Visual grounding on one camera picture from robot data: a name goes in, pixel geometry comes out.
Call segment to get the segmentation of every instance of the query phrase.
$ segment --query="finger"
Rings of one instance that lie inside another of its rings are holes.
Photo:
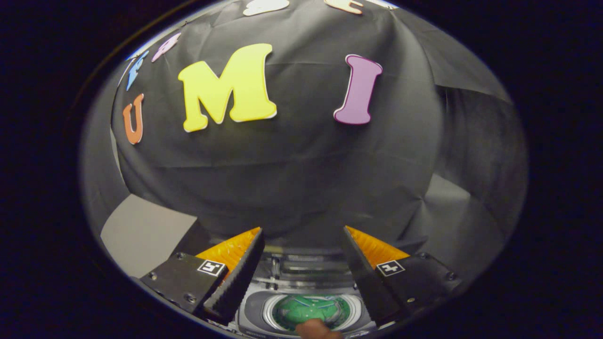
[[[320,319],[310,319],[295,327],[302,339],[326,339],[330,329]]]

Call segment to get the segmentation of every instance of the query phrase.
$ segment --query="purple letter i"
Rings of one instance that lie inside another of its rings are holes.
[[[359,55],[350,54],[346,63],[351,67],[350,82],[347,85],[343,106],[333,116],[343,124],[361,125],[371,120],[368,103],[371,99],[375,79],[383,72],[380,64]]]

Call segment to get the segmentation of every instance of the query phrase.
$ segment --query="orange letter u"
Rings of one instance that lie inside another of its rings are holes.
[[[145,97],[144,94],[140,94],[136,99],[134,99],[134,112],[136,113],[136,131],[132,129],[131,122],[131,111],[132,104],[129,104],[124,108],[124,125],[125,125],[125,135],[128,137],[128,141],[132,145],[138,144],[142,139],[142,99]]]

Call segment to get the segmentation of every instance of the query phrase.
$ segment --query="foam letter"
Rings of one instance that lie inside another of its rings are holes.
[[[131,111],[132,104],[129,104],[124,108],[124,125],[125,125],[125,136],[128,137],[128,141],[132,144],[138,144],[142,139],[142,99],[145,97],[144,94],[140,94],[134,99],[134,112],[136,114],[136,131],[132,129],[131,122]]]
[[[157,60],[160,56],[164,55],[167,51],[169,51],[170,48],[174,47],[174,45],[178,42],[178,37],[181,34],[182,33],[178,33],[175,36],[169,38],[166,42],[164,42],[151,59],[151,62],[155,62],[155,60]]]
[[[380,64],[359,55],[350,54],[346,57],[350,65],[350,82],[347,85],[346,98],[341,108],[335,110],[335,120],[344,124],[361,125],[371,120],[368,114],[368,104],[371,100],[377,75],[383,73]]]
[[[350,12],[353,14],[362,14],[362,11],[350,6],[351,4],[355,4],[356,6],[364,7],[360,2],[356,2],[354,0],[324,0],[324,2],[331,6],[338,8],[340,10],[344,10],[346,12]]]
[[[288,5],[288,0],[253,0],[247,4],[247,9],[243,11],[243,15],[252,16],[269,11],[277,11],[287,7]]]
[[[138,60],[134,64],[134,66],[132,66],[132,69],[130,70],[130,75],[128,76],[128,86],[126,86],[126,88],[125,88],[126,91],[128,91],[130,89],[130,86],[132,86],[132,83],[134,82],[134,79],[136,79],[136,76],[138,75],[137,71],[142,66],[142,59],[144,59],[144,57],[146,57],[147,54],[149,54],[149,51],[144,52],[138,58]]]
[[[192,132],[207,127],[207,117],[201,114],[199,101],[209,116],[221,124],[231,92],[234,95],[230,111],[232,120],[241,122],[274,117],[276,105],[268,99],[264,76],[264,62],[271,51],[272,46],[267,43],[238,49],[228,60],[220,78],[204,61],[184,68],[178,74],[185,93],[184,129]]]

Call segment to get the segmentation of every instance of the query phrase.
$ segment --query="letter m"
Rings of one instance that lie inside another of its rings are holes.
[[[196,62],[178,74],[185,93],[187,132],[207,127],[207,116],[201,113],[200,102],[209,116],[221,124],[226,114],[230,94],[234,105],[230,118],[236,122],[270,119],[276,115],[276,105],[268,100],[264,63],[272,51],[267,43],[245,46],[235,51],[218,78],[206,62]]]

